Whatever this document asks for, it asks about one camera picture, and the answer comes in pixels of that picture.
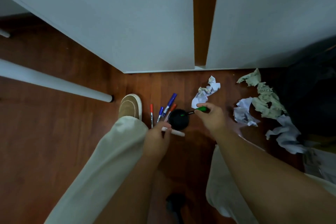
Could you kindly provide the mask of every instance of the brown shoe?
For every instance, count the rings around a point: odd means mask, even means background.
[[[132,116],[142,120],[142,103],[136,94],[128,94],[121,100],[118,119],[123,116]]]

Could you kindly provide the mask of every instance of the shoe stitching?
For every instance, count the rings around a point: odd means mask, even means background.
[[[135,104],[134,104],[131,100],[125,100],[125,101],[120,105],[120,107],[119,107],[119,111],[120,111],[122,105],[123,105],[124,103],[126,103],[126,102],[131,102],[132,105],[134,106],[134,117],[135,117],[137,112],[136,112]]]

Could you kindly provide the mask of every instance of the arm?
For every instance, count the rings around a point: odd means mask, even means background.
[[[162,127],[169,128],[163,138]],[[95,224],[147,223],[153,178],[167,152],[170,127],[166,122],[159,122],[147,132],[142,157],[99,214]]]
[[[203,120],[246,203],[260,223],[334,223],[336,198],[312,179],[242,140],[225,126],[225,115],[195,113]]]

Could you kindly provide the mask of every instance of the pen holder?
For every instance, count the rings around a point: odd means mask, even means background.
[[[172,129],[183,130],[189,125],[189,116],[183,109],[175,109],[168,117]]]

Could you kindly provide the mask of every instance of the wall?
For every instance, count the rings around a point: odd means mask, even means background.
[[[217,0],[206,68],[286,66],[336,34],[334,0]]]
[[[28,13],[26,9],[12,0],[0,0],[0,17]]]
[[[194,69],[193,0],[15,0],[122,72]]]

